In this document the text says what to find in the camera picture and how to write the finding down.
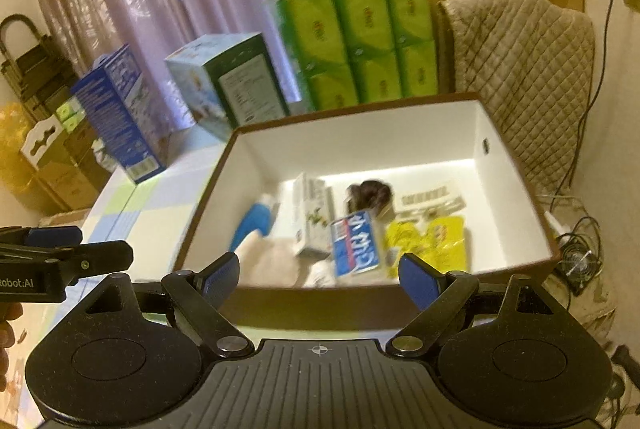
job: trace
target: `triangular cutout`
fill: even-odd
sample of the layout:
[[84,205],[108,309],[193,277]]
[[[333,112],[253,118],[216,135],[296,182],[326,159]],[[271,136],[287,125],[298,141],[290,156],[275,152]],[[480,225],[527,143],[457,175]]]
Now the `triangular cutout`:
[[107,312],[119,312],[120,310],[122,310],[120,289],[116,285],[111,285],[102,292],[102,295],[97,298],[95,303],[92,304],[86,312],[93,315]]
[[541,314],[552,315],[553,312],[545,301],[529,286],[523,286],[518,296],[518,307],[516,310],[521,314]]

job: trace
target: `small fan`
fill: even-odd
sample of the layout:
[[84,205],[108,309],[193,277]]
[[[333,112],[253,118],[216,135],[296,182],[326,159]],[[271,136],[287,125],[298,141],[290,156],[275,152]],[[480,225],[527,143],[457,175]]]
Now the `small fan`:
[[562,246],[562,259],[556,270],[566,279],[574,295],[580,295],[589,282],[600,273],[602,261],[580,239],[574,238]]

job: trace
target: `beige quilted fabric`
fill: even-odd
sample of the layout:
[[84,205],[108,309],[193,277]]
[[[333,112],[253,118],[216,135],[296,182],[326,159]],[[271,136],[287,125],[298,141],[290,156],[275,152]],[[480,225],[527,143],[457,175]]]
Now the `beige quilted fabric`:
[[456,91],[481,95],[539,191],[571,164],[593,70],[589,17],[547,0],[447,0]]

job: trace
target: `green tissue package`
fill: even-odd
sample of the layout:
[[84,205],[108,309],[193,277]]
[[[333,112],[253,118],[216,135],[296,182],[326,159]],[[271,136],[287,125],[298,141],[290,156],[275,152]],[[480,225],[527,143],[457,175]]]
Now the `green tissue package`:
[[334,0],[361,102],[402,97],[386,0]]
[[356,105],[353,75],[333,0],[270,0],[308,110]]
[[193,118],[219,138],[289,115],[259,33],[203,35],[164,62]]
[[387,0],[405,96],[437,94],[435,42],[427,0]]

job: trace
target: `blue and white package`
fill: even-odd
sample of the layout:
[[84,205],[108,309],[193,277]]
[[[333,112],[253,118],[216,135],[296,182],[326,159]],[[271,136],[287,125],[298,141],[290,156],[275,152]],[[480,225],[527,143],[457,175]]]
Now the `blue and white package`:
[[102,60],[71,93],[109,154],[135,183],[166,168],[165,107],[154,97],[128,44]]
[[380,267],[378,234],[367,210],[360,210],[331,224],[338,278]]

